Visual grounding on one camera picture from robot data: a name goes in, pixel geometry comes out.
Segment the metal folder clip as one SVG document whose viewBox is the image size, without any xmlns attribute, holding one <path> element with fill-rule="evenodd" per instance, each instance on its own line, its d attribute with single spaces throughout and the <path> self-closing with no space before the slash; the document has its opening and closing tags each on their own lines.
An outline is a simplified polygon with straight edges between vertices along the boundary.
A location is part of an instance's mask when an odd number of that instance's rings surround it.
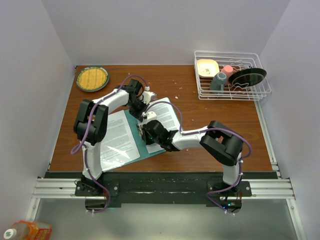
<svg viewBox="0 0 320 240">
<path fill-rule="evenodd" d="M 137 130 L 138 130 L 138 134 L 141 138 L 143 138 L 143 135 L 144 135 L 144 125 L 143 124 L 137 124 L 136 125 L 137 127 Z"/>
</svg>

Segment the teal file folder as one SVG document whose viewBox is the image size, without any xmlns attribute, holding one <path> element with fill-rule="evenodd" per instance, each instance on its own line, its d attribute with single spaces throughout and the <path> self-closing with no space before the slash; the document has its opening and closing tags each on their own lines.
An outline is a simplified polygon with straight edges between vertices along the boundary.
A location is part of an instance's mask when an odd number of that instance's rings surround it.
<svg viewBox="0 0 320 240">
<path fill-rule="evenodd" d="M 160 102 L 156 102 L 156 104 L 160 104 L 160 103 L 164 103 L 166 104 L 167 102 L 165 101 L 160 101 Z M 144 160 L 146 158 L 161 154 L 163 152 L 165 152 L 165 150 L 163 148 L 161 148 L 158 144 L 153 143 L 151 145 L 146 145 L 145 142 L 142 140 L 142 138 L 140 137 L 139 133 L 138 133 L 138 129 L 137 129 L 137 124 L 141 124 L 140 122 L 137 121 L 136 118 L 134 118 L 128 110 L 122 110 L 125 112 L 126 118 L 128 120 L 128 124 L 130 126 L 130 130 L 132 132 L 133 138 L 135 140 L 136 146 L 138 148 L 140 157 L 134 161 L 132 161 L 131 163 L 140 161 L 140 160 Z"/>
</svg>

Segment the printed paper sheet bottom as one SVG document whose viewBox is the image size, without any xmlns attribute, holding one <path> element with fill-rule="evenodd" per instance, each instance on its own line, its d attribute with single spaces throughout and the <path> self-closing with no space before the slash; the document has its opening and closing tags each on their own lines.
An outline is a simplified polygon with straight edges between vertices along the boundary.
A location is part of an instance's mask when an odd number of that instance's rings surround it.
<svg viewBox="0 0 320 240">
<path fill-rule="evenodd" d="M 158 102 L 170 103 L 168 97 L 164 97 L 159 100 L 151 102 L 150 105 Z M 175 109 L 172 105 L 167 103 L 158 103 L 152 106 L 147 112 L 154 112 L 156 114 L 156 119 L 168 130 L 174 131 L 180 129 L 180 122 L 176 115 Z"/>
</svg>

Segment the printed paper sheet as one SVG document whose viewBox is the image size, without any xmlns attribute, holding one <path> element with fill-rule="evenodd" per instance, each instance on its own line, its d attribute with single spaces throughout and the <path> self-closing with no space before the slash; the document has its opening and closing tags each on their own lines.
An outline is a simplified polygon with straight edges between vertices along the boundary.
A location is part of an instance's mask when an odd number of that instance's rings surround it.
<svg viewBox="0 0 320 240">
<path fill-rule="evenodd" d="M 151 102 L 150 105 L 158 102 L 170 103 L 168 97 L 164 97 L 159 100 Z M 152 106 L 147 112 L 154 112 L 156 114 L 156 119 L 168 130 L 174 131 L 180 129 L 180 122 L 176 115 L 175 109 L 172 105 L 167 103 L 158 103 Z"/>
<path fill-rule="evenodd" d="M 107 131 L 100 146 L 100 164 L 104 172 L 137 160 L 140 153 L 123 110 L 110 114 Z"/>
</svg>

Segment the printed paper sheet top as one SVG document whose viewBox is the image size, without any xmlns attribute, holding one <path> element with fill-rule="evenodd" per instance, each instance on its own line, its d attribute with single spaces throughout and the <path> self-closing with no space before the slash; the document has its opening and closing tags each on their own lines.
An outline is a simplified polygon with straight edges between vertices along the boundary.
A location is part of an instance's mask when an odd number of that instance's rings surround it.
<svg viewBox="0 0 320 240">
<path fill-rule="evenodd" d="M 110 114 L 107 131 L 100 146 L 100 164 L 104 172 L 137 160 L 140 153 L 123 110 Z"/>
</svg>

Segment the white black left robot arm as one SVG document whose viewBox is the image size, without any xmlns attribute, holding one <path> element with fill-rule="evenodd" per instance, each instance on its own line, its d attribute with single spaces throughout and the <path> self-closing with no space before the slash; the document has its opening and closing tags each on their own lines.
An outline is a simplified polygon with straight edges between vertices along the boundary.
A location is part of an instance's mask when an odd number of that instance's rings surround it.
<svg viewBox="0 0 320 240">
<path fill-rule="evenodd" d="M 79 143 L 70 154 L 82 151 L 82 177 L 90 179 L 86 191 L 92 196 L 99 196 L 104 190 L 104 184 L 98 179 L 103 170 L 101 166 L 101 142 L 107 133 L 108 116 L 119 107 L 128 107 L 129 113 L 137 120 L 142 120 L 142 113 L 155 96 L 148 84 L 131 79 L 127 85 L 124 82 L 110 93 L 96 100 L 84 99 L 75 118 L 73 132 Z"/>
</svg>

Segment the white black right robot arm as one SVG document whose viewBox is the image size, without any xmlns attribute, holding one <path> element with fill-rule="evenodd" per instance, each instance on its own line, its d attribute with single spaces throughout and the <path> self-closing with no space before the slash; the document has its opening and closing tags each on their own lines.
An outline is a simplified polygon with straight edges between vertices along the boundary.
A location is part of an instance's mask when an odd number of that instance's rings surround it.
<svg viewBox="0 0 320 240">
<path fill-rule="evenodd" d="M 151 120 L 140 127 L 146 145 L 157 144 L 167 152 L 190 148 L 204 148 L 223 165 L 223 192 L 230 197 L 240 190 L 242 155 L 245 139 L 218 121 L 190 131 L 168 130 L 158 120 Z"/>
</svg>

